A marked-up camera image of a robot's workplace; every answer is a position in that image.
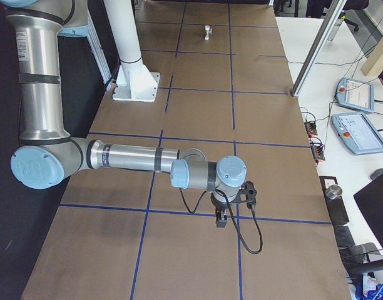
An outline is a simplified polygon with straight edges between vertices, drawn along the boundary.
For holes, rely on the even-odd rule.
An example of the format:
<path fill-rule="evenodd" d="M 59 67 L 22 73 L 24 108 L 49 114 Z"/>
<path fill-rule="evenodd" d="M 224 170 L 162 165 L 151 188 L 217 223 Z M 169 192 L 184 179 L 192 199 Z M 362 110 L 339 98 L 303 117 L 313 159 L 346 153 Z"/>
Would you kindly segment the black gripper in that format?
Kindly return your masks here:
<path fill-rule="evenodd" d="M 219 201 L 213 194 L 212 194 L 212 204 L 215 207 L 215 215 L 216 215 L 216 227 L 217 228 L 225 228 L 227 225 L 227 215 L 226 210 L 228 209 L 226 202 Z"/>

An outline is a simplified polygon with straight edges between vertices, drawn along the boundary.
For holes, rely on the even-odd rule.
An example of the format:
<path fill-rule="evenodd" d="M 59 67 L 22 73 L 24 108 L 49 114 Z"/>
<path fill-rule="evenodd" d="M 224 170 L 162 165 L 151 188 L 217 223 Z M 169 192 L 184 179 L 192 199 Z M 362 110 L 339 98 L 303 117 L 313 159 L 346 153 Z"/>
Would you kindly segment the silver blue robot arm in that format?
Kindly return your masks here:
<path fill-rule="evenodd" d="M 236 156 L 207 161 L 198 149 L 165 149 L 106 144 L 72 137 L 64 128 L 58 36 L 88 34 L 86 1 L 4 1 L 16 31 L 25 130 L 11 157 L 16 179 L 47 189 L 85 169 L 117 168 L 167 173 L 178 189 L 200 189 L 215 207 L 222 228 L 233 219 L 232 205 L 255 205 L 256 191 Z"/>

